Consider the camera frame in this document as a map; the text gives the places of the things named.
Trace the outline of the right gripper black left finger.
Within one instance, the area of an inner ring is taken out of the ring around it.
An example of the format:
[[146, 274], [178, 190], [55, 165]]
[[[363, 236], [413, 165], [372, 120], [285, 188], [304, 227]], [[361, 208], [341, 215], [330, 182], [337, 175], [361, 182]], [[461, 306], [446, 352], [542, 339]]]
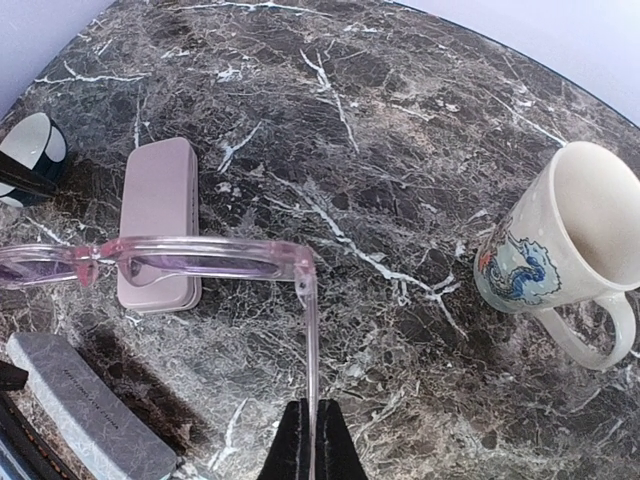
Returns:
[[310, 424], [306, 399], [289, 402], [258, 480], [308, 480]]

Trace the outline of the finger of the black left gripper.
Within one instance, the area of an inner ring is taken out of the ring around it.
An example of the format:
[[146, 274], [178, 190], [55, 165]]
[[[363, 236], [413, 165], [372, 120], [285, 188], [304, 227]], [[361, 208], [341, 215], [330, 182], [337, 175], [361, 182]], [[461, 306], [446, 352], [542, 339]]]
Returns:
[[0, 180], [3, 184], [32, 195], [55, 195], [57, 185], [4, 152], [0, 152]]

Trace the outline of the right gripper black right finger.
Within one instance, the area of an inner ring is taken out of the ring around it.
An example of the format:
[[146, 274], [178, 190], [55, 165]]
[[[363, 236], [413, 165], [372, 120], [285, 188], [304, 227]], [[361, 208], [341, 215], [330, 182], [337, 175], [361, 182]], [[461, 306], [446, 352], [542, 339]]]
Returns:
[[315, 478], [367, 480], [337, 401], [318, 405], [315, 440]]

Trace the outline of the pink glasses case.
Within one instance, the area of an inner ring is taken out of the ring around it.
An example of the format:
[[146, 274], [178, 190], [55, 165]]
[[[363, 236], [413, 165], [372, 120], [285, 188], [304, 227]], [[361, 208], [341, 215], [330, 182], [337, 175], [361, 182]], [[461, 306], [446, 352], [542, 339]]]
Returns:
[[[195, 236], [198, 219], [198, 159], [188, 140], [175, 137], [141, 146], [127, 159], [120, 214], [121, 237]], [[143, 267], [148, 286], [130, 285], [119, 275], [120, 304], [135, 312], [191, 309], [201, 298], [201, 280], [176, 276], [159, 280]]]

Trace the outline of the clear frame dark-lens sunglasses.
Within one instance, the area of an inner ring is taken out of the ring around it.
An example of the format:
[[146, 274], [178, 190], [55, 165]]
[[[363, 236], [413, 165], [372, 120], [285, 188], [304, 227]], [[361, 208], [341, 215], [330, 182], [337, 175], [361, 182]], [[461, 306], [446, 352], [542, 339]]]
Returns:
[[142, 268], [159, 280], [183, 276], [294, 284], [306, 316], [307, 397], [310, 424], [309, 479], [315, 478], [315, 440], [319, 404], [319, 338], [316, 271], [310, 249], [284, 241], [216, 237], [124, 237], [102, 246], [23, 245], [1, 251], [1, 285], [6, 289], [77, 280], [93, 284], [102, 264], [114, 264], [126, 281], [151, 285]]

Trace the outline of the grey glasses case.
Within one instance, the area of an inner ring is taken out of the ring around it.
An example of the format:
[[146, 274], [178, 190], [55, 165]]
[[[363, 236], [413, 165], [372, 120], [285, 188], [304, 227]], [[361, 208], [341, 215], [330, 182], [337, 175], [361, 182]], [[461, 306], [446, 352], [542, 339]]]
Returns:
[[62, 438], [97, 479], [168, 479], [177, 455], [61, 335], [13, 333], [6, 352]]

